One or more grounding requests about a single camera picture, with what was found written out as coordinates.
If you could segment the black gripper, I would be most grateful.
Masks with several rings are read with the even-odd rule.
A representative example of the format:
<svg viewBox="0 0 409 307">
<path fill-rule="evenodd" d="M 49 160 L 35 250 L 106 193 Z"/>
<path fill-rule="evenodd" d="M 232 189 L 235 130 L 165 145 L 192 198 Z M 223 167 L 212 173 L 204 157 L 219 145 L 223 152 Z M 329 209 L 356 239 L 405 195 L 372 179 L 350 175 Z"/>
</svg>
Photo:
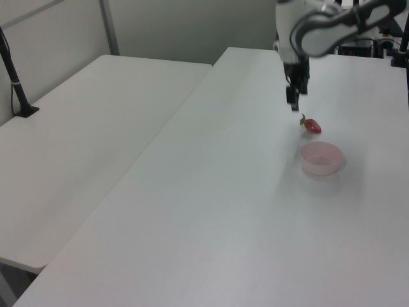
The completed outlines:
<svg viewBox="0 0 409 307">
<path fill-rule="evenodd" d="M 283 63 L 284 74 L 289 86 L 286 87 L 286 101 L 293 112 L 299 112 L 299 94 L 308 94 L 310 63 L 302 59 L 300 63 Z"/>
</svg>

